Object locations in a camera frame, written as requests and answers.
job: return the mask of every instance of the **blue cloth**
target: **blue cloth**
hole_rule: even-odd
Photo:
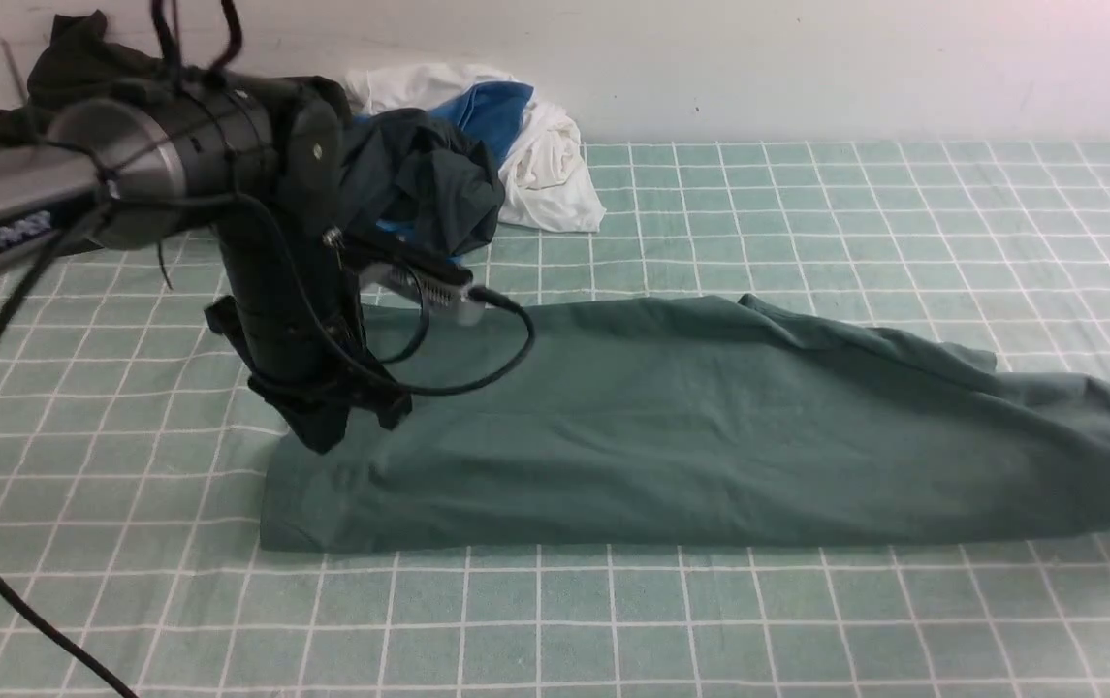
[[[467,135],[483,142],[495,166],[502,165],[512,142],[519,135],[524,124],[524,108],[533,98],[533,88],[521,82],[483,82],[474,84],[467,92],[448,99],[430,110],[436,119],[456,124]],[[364,123],[370,117],[356,114],[356,123]],[[379,229],[407,240],[412,224],[404,221],[379,221]]]

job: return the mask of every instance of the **white wall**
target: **white wall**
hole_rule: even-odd
[[[1110,135],[1110,0],[239,0],[236,68],[494,63],[594,139]],[[27,71],[52,12],[103,8],[154,50],[148,0],[0,0]],[[183,0],[188,53],[225,30]],[[0,105],[13,105],[0,52]]]

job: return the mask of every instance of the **black wire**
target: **black wire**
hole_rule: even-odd
[[[221,4],[223,19],[226,19],[226,49],[210,63],[209,75],[221,75],[226,63],[234,61],[244,48],[244,30],[241,28],[241,14],[235,10],[235,0],[221,0]]]
[[[40,281],[46,271],[50,269],[50,264],[52,264],[56,257],[58,257],[59,247],[62,247],[63,242],[68,239],[80,237],[80,235],[84,234],[85,231],[93,225],[97,225],[97,230],[93,231],[93,233],[97,233],[98,230],[102,230],[102,226],[107,225],[107,221],[108,213],[105,213],[103,209],[98,209],[98,211],[93,211],[85,218],[81,219],[75,226],[68,226],[67,229],[59,230],[50,236],[50,242],[43,244],[41,251],[37,253],[37,257],[33,260],[30,269],[24,272],[23,277],[21,277],[19,283],[16,284],[11,294],[8,295],[8,300],[3,301],[0,308],[0,341],[2,340],[3,333],[8,331],[9,323],[11,323],[16,313],[18,313],[21,305],[23,305],[24,300],[27,300],[28,295],[30,295],[33,291],[37,282]],[[75,658],[78,662],[84,664],[90,671],[98,675],[98,677],[103,681],[107,681],[107,685],[111,686],[111,689],[114,690],[115,694],[123,695],[124,698],[138,698],[138,695],[133,694],[133,690],[130,689],[123,680],[120,680],[114,672],[108,670],[102,662],[99,662],[98,659],[93,658],[93,655],[85,653],[85,650],[80,648],[80,646],[78,646],[75,641],[72,641],[70,637],[60,633],[50,623],[47,623],[47,619],[39,615],[37,610],[33,610],[32,606],[24,603],[22,597],[19,596],[12,587],[9,587],[8,583],[3,581],[2,576],[0,576],[0,596],[16,610],[16,613],[30,623],[32,627],[37,628],[37,631],[44,635],[47,639],[54,641],[54,644],[59,645],[59,647],[65,650],[68,655],[72,655],[72,658]]]
[[[165,0],[150,0],[150,21],[154,22],[154,34],[159,37],[159,52],[163,54],[164,77],[171,81],[171,88],[179,93],[183,79],[183,59],[180,57],[180,45],[171,36],[171,28],[165,23],[164,3]]]
[[[526,331],[526,336],[524,337],[524,345],[521,346],[519,351],[516,352],[514,356],[507,361],[506,364],[498,367],[497,371],[492,372],[492,374],[478,377],[478,380],[471,381],[471,383],[465,383],[462,385],[448,385],[445,387],[431,387],[423,385],[410,385],[405,383],[400,383],[400,381],[391,380],[385,375],[380,375],[369,366],[361,364],[356,361],[354,356],[346,350],[344,350],[337,341],[334,340],[332,333],[325,330],[323,323],[321,323],[317,311],[314,308],[314,303],[310,299],[310,292],[305,290],[305,284],[303,284],[301,275],[301,266],[296,264],[295,259],[292,256],[292,249],[287,246],[287,239],[283,234],[283,229],[280,226],[280,222],[274,220],[270,209],[265,208],[265,203],[261,200],[253,198],[253,195],[239,194],[235,196],[236,202],[243,203],[244,206],[252,209],[256,215],[262,219],[264,224],[271,229],[271,233],[274,234],[275,242],[280,245],[280,253],[283,256],[284,264],[287,264],[287,272],[292,273],[293,281],[296,283],[296,291],[301,293],[301,301],[305,305],[305,312],[310,314],[310,321],[317,327],[317,332],[321,335],[321,340],[325,344],[325,347],[339,357],[343,363],[352,367],[352,370],[360,372],[363,375],[370,376],[370,380],[374,380],[377,383],[394,387],[396,390],[402,390],[404,393],[418,395],[423,397],[450,397],[454,395],[464,395],[465,393],[473,393],[474,390],[481,390],[490,384],[496,383],[502,376],[505,376],[515,370],[524,358],[527,357],[528,352],[532,352],[533,341],[537,337],[537,327],[533,326],[533,318],[528,317],[528,313],[519,306],[518,303],[512,301],[511,297],[502,295],[495,291],[490,291],[488,287],[475,286],[470,290],[470,297],[478,303],[484,303],[486,305],[493,305],[495,308],[505,311],[507,313],[516,315],[521,322],[524,323],[524,330]]]
[[[401,348],[394,356],[379,358],[379,363],[383,366],[407,362],[408,358],[412,358],[413,354],[417,353],[417,350],[421,350],[421,345],[425,344],[425,336],[430,334],[430,300],[426,297],[427,293],[425,292],[425,284],[421,282],[421,275],[417,275],[417,271],[413,270],[412,264],[408,264],[408,262],[395,260],[391,264],[400,266],[404,273],[407,273],[408,279],[412,279],[413,287],[417,289],[417,300],[421,303],[421,318],[417,321],[417,331],[413,333],[412,340],[408,340],[408,344],[404,344],[404,348]]]

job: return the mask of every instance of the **pile of clothes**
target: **pile of clothes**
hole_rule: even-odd
[[[417,108],[482,141],[501,164],[506,200],[498,221],[551,233],[597,233],[602,225],[605,209],[581,155],[581,129],[515,75],[421,63],[351,71],[343,88],[359,120]]]
[[[0,110],[0,148],[36,144],[31,120],[44,132],[63,108],[105,95],[117,80],[161,75],[159,58],[107,41],[107,30],[100,11],[54,18],[28,75],[27,110]],[[342,84],[290,80],[346,124],[336,220],[345,230],[382,226],[457,257],[488,244],[498,222],[551,233],[602,224],[576,123],[509,74],[427,63],[352,72]]]

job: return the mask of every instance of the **green t-shirt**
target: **green t-shirt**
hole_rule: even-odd
[[[838,547],[1110,529],[1110,384],[995,372],[992,354],[746,295],[543,305],[492,386],[355,414],[315,456],[287,436],[262,545],[364,553],[486,544]],[[380,353],[416,313],[367,310]],[[524,340],[436,324],[396,377],[463,383]]]

